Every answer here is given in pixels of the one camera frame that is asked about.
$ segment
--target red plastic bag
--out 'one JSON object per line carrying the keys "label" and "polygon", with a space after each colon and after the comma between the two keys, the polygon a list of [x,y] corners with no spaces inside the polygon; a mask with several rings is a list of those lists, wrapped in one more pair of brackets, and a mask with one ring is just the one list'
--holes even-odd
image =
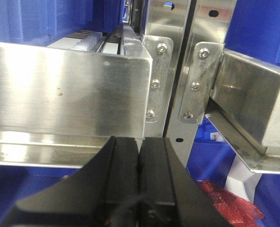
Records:
{"label": "red plastic bag", "polygon": [[216,209],[235,227],[259,227],[254,221],[264,218],[251,202],[229,192],[210,180],[199,186],[208,195]]}

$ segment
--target blue storage tote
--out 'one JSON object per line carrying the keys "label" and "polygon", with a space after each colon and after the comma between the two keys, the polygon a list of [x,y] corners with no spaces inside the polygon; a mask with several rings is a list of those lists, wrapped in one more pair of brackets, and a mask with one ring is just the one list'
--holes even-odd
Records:
{"label": "blue storage tote", "polygon": [[238,0],[226,48],[280,66],[280,0]]}
{"label": "blue storage tote", "polygon": [[0,166],[0,224],[14,203],[71,175],[77,169]]}
{"label": "blue storage tote", "polygon": [[[226,142],[215,141],[212,135],[216,132],[205,118],[198,128],[186,169],[197,182],[210,179],[224,187],[236,155]],[[261,176],[255,188],[254,204],[265,215],[257,221],[260,226],[280,227],[280,175]]]}
{"label": "blue storage tote", "polygon": [[47,46],[81,29],[113,32],[124,0],[0,0],[0,42]]}

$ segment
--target brushed metal panel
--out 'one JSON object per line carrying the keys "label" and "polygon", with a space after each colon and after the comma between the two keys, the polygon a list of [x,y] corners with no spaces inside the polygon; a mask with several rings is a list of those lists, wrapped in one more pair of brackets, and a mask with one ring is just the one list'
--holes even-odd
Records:
{"label": "brushed metal panel", "polygon": [[[166,37],[153,35],[144,35],[141,39],[153,59],[147,108],[148,112],[153,112],[153,116],[147,116],[145,125],[146,128],[150,128],[149,124],[155,125],[154,123],[159,120],[159,116],[163,116],[165,113],[161,100],[164,96],[168,95],[165,85],[168,81],[168,69],[172,57],[173,41]],[[166,47],[162,53],[158,51],[159,44],[163,44]],[[145,137],[154,137],[156,136],[155,133],[155,130],[145,130]]]}
{"label": "brushed metal panel", "polygon": [[0,130],[142,138],[151,58],[139,53],[0,43]]}
{"label": "brushed metal panel", "polygon": [[280,147],[280,67],[225,50],[211,97],[245,136]]}

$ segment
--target screw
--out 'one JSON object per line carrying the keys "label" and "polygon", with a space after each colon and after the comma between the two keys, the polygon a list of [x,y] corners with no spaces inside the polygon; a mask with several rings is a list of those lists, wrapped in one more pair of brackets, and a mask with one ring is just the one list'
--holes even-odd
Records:
{"label": "screw", "polygon": [[200,83],[193,82],[191,86],[192,91],[199,91],[200,90]]}
{"label": "screw", "polygon": [[152,119],[154,116],[155,116],[155,113],[154,113],[153,110],[148,110],[148,111],[146,112],[146,118],[147,118],[147,119]]}
{"label": "screw", "polygon": [[157,50],[159,54],[164,54],[167,51],[167,45],[165,43],[159,43]]}
{"label": "screw", "polygon": [[160,81],[158,79],[153,79],[151,84],[150,84],[150,87],[153,88],[153,89],[157,89],[160,87]]}
{"label": "screw", "polygon": [[154,219],[156,217],[156,213],[154,210],[148,210],[148,214],[151,219]]}
{"label": "screw", "polygon": [[199,58],[202,60],[207,59],[209,55],[210,55],[210,51],[207,48],[202,48],[199,51]]}
{"label": "screw", "polygon": [[188,111],[184,114],[184,119],[186,119],[187,121],[193,118],[193,114],[192,112]]}

